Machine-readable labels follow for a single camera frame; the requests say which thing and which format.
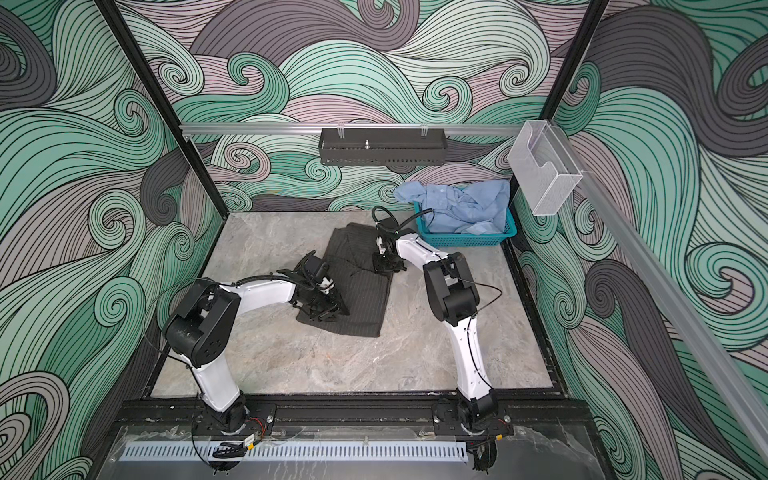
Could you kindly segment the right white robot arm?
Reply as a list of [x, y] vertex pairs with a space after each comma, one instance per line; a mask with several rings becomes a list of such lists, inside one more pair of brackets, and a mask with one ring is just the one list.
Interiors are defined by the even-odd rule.
[[412, 265], [422, 270], [430, 309], [449, 332], [457, 370], [457, 417], [471, 435], [489, 428], [498, 413], [498, 399], [485, 369], [479, 345], [477, 317], [482, 310], [478, 289], [466, 257], [442, 251], [424, 240], [408, 224], [419, 216], [398, 221], [383, 206], [372, 210], [378, 251], [373, 265], [396, 273]]

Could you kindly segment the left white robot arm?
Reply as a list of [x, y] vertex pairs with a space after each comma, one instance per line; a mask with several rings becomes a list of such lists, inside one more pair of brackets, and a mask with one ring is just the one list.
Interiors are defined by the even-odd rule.
[[249, 418], [224, 351], [239, 315], [288, 304], [314, 322], [334, 321], [349, 308], [330, 276], [330, 265], [307, 253], [294, 269], [257, 274], [232, 283], [197, 279], [163, 329], [179, 360], [192, 372], [214, 428], [234, 435]]

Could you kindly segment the dark grey pinstripe shirt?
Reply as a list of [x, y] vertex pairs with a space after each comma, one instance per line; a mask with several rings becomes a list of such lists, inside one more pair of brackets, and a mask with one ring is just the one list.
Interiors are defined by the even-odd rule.
[[377, 230], [373, 226], [349, 223], [333, 231], [324, 260], [330, 278], [349, 310], [324, 320], [313, 320], [300, 312], [296, 320], [331, 333], [376, 338], [385, 318], [392, 276], [374, 270], [373, 258], [379, 253]]

